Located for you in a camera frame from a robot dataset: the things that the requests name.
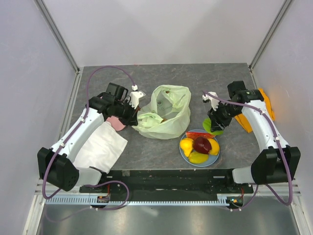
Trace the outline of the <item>yellow fake lemon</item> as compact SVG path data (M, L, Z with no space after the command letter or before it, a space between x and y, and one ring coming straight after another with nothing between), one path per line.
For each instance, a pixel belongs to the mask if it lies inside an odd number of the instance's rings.
M215 139L208 139L211 144L211 150L209 152L210 155L217 156L220 152L220 146Z

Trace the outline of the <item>dark red fake apple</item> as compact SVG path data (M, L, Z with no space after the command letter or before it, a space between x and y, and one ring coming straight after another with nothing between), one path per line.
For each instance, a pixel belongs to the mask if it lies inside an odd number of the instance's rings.
M208 139L205 139L203 137L198 137L196 140L194 140L193 149L196 152L199 152L202 154L209 154L211 150L211 144L208 141Z

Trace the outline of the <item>red fake watermelon slice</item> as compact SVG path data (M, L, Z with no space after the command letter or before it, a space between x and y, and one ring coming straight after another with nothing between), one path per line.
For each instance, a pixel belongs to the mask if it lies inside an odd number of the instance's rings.
M186 137L196 140L198 137L203 137L205 139L212 139L215 137L215 135L206 133L206 132L186 132Z

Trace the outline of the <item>yellow fake pear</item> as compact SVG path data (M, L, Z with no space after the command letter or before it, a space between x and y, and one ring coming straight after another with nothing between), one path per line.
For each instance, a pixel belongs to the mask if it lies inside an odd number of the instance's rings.
M180 141L180 148L183 150L184 155L189 157L193 151L194 140L191 138L184 138Z

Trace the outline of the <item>pale green plastic bag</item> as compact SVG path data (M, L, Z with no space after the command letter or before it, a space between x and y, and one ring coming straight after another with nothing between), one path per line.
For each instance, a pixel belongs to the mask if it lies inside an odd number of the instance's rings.
M158 86L151 101L137 113L138 125L133 126L140 135L159 140L180 137L190 123L191 92L188 87Z

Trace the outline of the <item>yellow green fake starfruit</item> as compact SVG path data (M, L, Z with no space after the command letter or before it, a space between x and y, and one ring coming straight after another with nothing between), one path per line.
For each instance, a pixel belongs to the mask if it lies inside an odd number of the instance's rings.
M193 163L193 164L202 164L204 162L206 162L209 159L209 155L208 154L202 154L199 152L192 152L189 157L189 162Z

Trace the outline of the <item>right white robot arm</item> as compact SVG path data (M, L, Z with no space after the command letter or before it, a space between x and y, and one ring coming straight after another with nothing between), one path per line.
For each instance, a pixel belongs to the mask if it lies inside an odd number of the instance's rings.
M261 91L248 90L243 81L234 81L227 88L229 100L218 98L214 92L204 92L202 100L210 102L211 109L203 127L208 133L219 135L233 118L242 114L250 124L260 149L251 166L231 171L232 180L237 184L258 185L291 182L301 153L298 147L291 147L280 135Z

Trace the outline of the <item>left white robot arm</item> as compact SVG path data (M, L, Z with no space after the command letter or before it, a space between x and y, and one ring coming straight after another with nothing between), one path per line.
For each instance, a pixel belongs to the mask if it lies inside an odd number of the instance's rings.
M145 96L137 86L132 91L110 83L105 92L92 97L81 116L60 140L50 148L41 148L37 153L40 178L58 190L70 191L75 186L96 185L101 172L95 167L81 168L74 165L79 151L107 118L117 117L126 126L137 125L139 101Z

